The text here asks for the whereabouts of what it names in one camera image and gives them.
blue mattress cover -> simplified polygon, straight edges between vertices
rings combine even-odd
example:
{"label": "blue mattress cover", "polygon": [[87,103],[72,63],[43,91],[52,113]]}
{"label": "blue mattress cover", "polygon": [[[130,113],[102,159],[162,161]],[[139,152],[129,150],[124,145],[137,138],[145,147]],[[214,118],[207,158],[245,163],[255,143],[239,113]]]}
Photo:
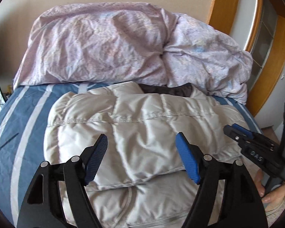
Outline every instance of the blue mattress cover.
{"label": "blue mattress cover", "polygon": [[[16,226],[25,192],[44,161],[43,138],[52,105],[68,92],[84,93],[107,84],[72,83],[22,86],[0,112],[0,209]],[[213,96],[222,105],[234,106],[251,131],[261,133],[244,105],[231,98]]]}

skin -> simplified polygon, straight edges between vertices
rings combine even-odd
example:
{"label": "skin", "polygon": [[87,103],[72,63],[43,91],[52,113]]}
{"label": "skin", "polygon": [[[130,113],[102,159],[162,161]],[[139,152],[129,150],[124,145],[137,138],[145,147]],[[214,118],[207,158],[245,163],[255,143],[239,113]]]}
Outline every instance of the skin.
{"label": "skin", "polygon": [[263,178],[263,172],[261,169],[259,169],[258,172],[256,173],[254,183],[256,185],[256,188],[259,192],[260,197],[262,197],[262,202],[269,203],[269,205],[265,209],[266,212],[269,212],[277,208],[282,203],[284,196],[285,196],[285,183],[283,183],[280,187],[274,189],[273,191],[268,193],[266,196],[264,196],[265,188],[261,184],[262,178]]}

clamp jaw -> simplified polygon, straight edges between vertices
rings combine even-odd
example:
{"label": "clamp jaw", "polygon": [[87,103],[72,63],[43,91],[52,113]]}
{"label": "clamp jaw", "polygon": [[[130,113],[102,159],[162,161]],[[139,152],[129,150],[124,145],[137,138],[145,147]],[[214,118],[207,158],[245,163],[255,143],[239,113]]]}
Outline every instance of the clamp jaw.
{"label": "clamp jaw", "polygon": [[[199,184],[196,198],[182,228],[205,228],[215,202],[218,182],[225,180],[223,202],[215,228],[268,228],[258,191],[242,161],[233,164],[204,155],[191,145],[183,133],[176,136],[176,147],[187,173]],[[84,186],[94,180],[106,152],[108,140],[101,135],[94,146],[84,149],[66,163],[51,165],[43,161],[24,197],[18,228],[75,228],[63,212],[58,181],[65,181],[74,220],[78,228],[101,228]]]}
{"label": "clamp jaw", "polygon": [[242,148],[241,153],[266,173],[262,180],[265,194],[285,182],[285,110],[280,145],[262,134],[251,132],[237,124],[226,125],[224,133],[237,141]]}
{"label": "clamp jaw", "polygon": [[76,228],[67,223],[58,181],[65,181],[70,207],[78,228],[102,228],[84,189],[93,181],[108,139],[101,134],[94,146],[84,149],[66,163],[51,165],[43,161],[37,169],[21,205],[18,228]]}
{"label": "clamp jaw", "polygon": [[233,164],[219,162],[211,155],[204,155],[198,146],[189,144],[183,133],[177,134],[176,147],[189,177],[200,185],[182,228],[207,227],[218,182],[222,179],[225,189],[221,212],[218,222],[209,227],[268,227],[259,193],[241,160]]}

blue clamp handle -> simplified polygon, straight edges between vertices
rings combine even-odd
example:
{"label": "blue clamp handle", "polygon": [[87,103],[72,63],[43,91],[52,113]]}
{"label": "blue clamp handle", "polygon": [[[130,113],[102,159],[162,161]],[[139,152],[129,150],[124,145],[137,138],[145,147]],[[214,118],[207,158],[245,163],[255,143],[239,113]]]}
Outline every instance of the blue clamp handle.
{"label": "blue clamp handle", "polygon": [[250,130],[243,128],[242,126],[236,123],[234,123],[231,127],[240,131],[242,134],[246,135],[249,139],[253,139],[253,133]]}
{"label": "blue clamp handle", "polygon": [[175,144],[180,155],[181,160],[185,166],[188,176],[196,183],[199,184],[201,176],[198,172],[198,163],[192,155],[189,146],[183,133],[178,133],[175,137]]}
{"label": "blue clamp handle", "polygon": [[105,155],[105,152],[108,148],[108,138],[104,134],[101,134],[94,144],[95,151],[91,155],[89,161],[87,162],[87,165],[85,166],[85,173],[86,176],[84,178],[84,182],[86,185],[89,184],[89,182],[92,182],[96,176],[96,173],[99,169],[99,166],[102,162],[102,159]]}

puffer jacket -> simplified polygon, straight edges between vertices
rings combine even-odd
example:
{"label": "puffer jacket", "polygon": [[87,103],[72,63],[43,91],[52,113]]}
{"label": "puffer jacket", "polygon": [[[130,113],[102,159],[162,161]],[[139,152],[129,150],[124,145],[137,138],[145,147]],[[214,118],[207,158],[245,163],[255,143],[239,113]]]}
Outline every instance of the puffer jacket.
{"label": "puffer jacket", "polygon": [[[44,156],[51,164],[64,163],[105,134],[107,152],[86,187],[102,226],[181,227],[198,186],[184,171],[175,135],[183,132],[190,144],[220,161],[242,159],[254,175],[257,167],[223,133],[233,123],[247,128],[234,107],[196,88],[190,97],[179,97],[144,94],[138,84],[126,82],[57,100],[49,113]],[[218,218],[223,189],[220,180],[210,223]],[[66,218],[75,224],[64,184],[60,191]]]}

